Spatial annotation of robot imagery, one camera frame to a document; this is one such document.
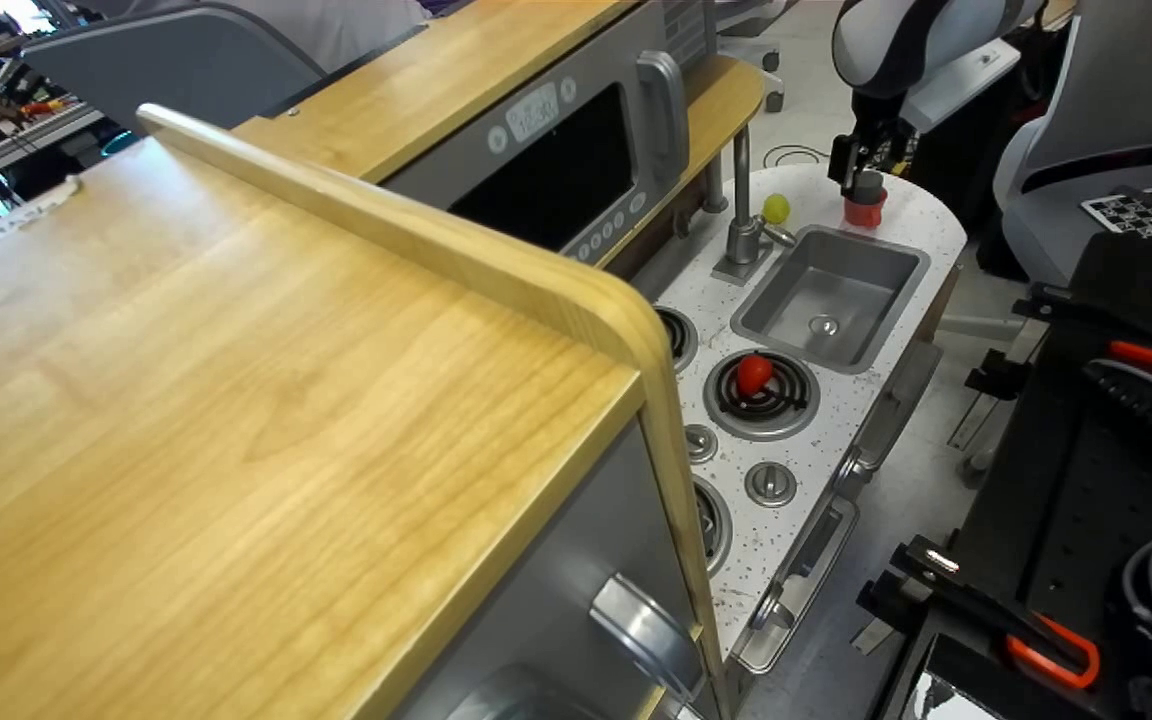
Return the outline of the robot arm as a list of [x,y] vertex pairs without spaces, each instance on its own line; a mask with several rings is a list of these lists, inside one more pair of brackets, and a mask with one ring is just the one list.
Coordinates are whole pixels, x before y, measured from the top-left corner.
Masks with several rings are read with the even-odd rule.
[[853,131],[830,141],[827,176],[842,194],[865,168],[879,168],[912,141],[907,93],[998,40],[1040,12],[1045,0],[842,0],[830,21],[830,69],[853,93]]

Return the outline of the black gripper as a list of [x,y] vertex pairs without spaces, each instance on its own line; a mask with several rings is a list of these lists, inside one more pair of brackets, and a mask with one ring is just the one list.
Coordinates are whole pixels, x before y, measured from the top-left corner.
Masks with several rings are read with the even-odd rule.
[[915,160],[915,127],[902,119],[902,97],[853,93],[853,135],[835,135],[827,151],[827,179],[838,190],[855,179],[855,160],[883,168],[888,176],[907,176]]

